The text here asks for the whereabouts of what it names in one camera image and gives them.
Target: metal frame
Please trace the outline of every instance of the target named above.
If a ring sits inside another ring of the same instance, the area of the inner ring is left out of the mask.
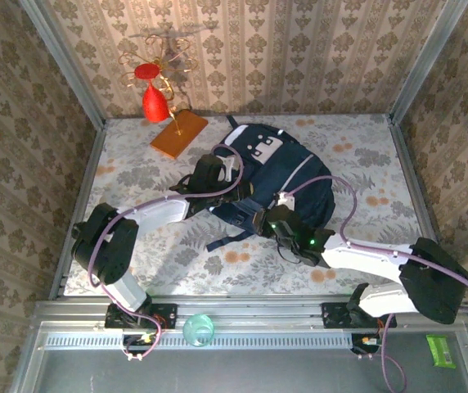
[[[416,171],[414,170],[414,165],[412,164],[411,157],[408,153],[407,144],[403,138],[402,130],[398,123],[392,121],[389,128],[392,139],[394,140],[394,145],[396,146],[399,163],[401,164],[403,175],[405,176],[408,193],[412,199],[417,222],[420,225],[421,235],[436,241],[436,232],[432,226],[429,211],[425,207],[425,200],[421,193],[421,186],[417,180]]]
[[[72,264],[70,250],[74,245],[74,239],[70,236],[70,232],[72,231],[72,227],[75,223],[83,220],[85,209],[87,208],[88,198],[90,196],[90,191],[92,189],[92,184],[94,183],[94,177],[96,176],[97,165],[100,160],[101,152],[103,151],[105,137],[106,129],[103,129],[101,132],[96,134],[96,138],[94,139],[92,151],[90,153],[90,157],[88,158],[87,168],[85,168],[85,174],[83,175],[81,188],[79,189],[79,194],[74,206],[74,212],[72,213],[69,228],[67,230],[65,240],[63,241],[63,248],[61,249],[60,259],[56,268],[56,274],[54,275],[54,281],[52,282],[51,291],[48,296],[49,300],[54,300],[58,297],[60,294],[61,282],[63,281],[63,278],[69,274],[70,265]]]
[[[181,334],[183,324],[193,314],[210,315],[216,333],[229,337],[255,334],[272,339],[294,334],[309,339],[324,335],[334,337],[336,334],[344,338],[344,334],[349,332],[370,332],[370,329],[334,330],[323,327],[320,304],[348,300],[347,296],[164,296],[155,298],[155,303],[179,304],[176,331],[166,333],[174,336]],[[103,328],[102,321],[108,304],[108,299],[104,297],[69,297],[38,302],[11,391],[34,391],[44,353],[49,350],[49,335],[91,333],[99,337],[115,337],[116,330],[106,331]],[[434,323],[419,314],[399,314],[396,318],[398,327],[392,329],[394,332],[455,332],[468,371],[468,314],[458,315],[452,325]]]
[[[393,116],[394,123],[401,123],[467,5],[468,0],[447,0],[445,2],[443,10],[430,31],[429,37],[392,107],[390,114]]]
[[[20,0],[20,3],[23,9],[27,11],[34,26],[36,26],[40,37],[45,42],[54,60],[56,60],[61,73],[65,76],[70,88],[76,94],[79,103],[92,124],[94,124],[96,131],[101,132],[105,123],[105,116],[100,111],[90,89],[79,73],[78,67],[73,60],[74,58],[69,54],[65,44],[63,44],[61,33],[45,10],[44,2],[40,2],[39,0]]]

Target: teal glass cup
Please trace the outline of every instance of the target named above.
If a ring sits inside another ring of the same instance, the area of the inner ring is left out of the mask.
[[[214,338],[214,324],[207,315],[192,315],[183,325],[183,337],[191,346],[207,346]]]

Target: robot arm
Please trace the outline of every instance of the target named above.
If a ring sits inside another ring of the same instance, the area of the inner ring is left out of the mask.
[[[149,313],[151,298],[128,271],[137,235],[148,233],[169,223],[187,219],[197,212],[225,202],[239,201],[252,193],[249,183],[241,181],[234,189],[210,198],[185,197],[192,192],[204,193],[222,190],[232,180],[231,165],[216,156],[202,157],[194,174],[182,179],[171,189],[181,193],[179,199],[158,201],[141,211],[122,218],[111,229],[111,238],[105,240],[97,254],[93,273],[106,290],[126,309]],[[221,170],[223,181],[218,181]],[[97,239],[105,226],[118,215],[118,210],[100,204],[86,222],[74,226],[76,239],[72,256],[88,269],[88,261]],[[425,268],[404,255],[423,256],[436,264],[461,274],[468,273],[436,243],[420,238],[415,245],[385,245],[373,242],[350,241],[328,229],[310,228],[286,205],[262,210],[254,217],[254,226],[263,237],[276,238],[278,244],[292,251],[303,263],[332,269],[353,269],[390,280],[372,286],[360,284],[347,304],[355,326],[364,326],[392,313],[419,312],[439,323],[453,323],[461,305],[466,287],[449,276]],[[368,249],[387,249],[388,255],[350,247],[350,243],[368,246]]]

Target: wooden base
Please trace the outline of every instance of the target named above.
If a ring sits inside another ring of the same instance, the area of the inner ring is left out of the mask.
[[[151,142],[151,146],[157,151],[174,159],[182,154],[197,134],[209,123],[208,120],[194,115],[187,110],[179,112],[176,116],[176,120],[178,121],[181,135],[178,135],[176,122],[173,120]]]

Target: floral tablecloth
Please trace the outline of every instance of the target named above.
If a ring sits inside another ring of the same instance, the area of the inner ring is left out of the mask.
[[[237,116],[239,124],[265,123],[285,129],[317,154],[334,175],[358,192],[358,211],[347,234],[377,242],[414,242],[420,230],[385,115]],[[192,172],[197,160],[231,129],[222,116],[209,125],[176,159],[149,145],[165,127],[142,119],[110,120],[85,218],[94,206],[135,206],[168,193]],[[337,230],[352,199],[339,185],[328,228]],[[241,230],[202,211],[137,239],[131,270],[152,295],[349,294],[360,282],[384,280],[352,270],[292,264],[277,253],[274,241],[250,237],[214,252],[205,245]],[[93,295],[87,273],[73,261],[67,296]]]

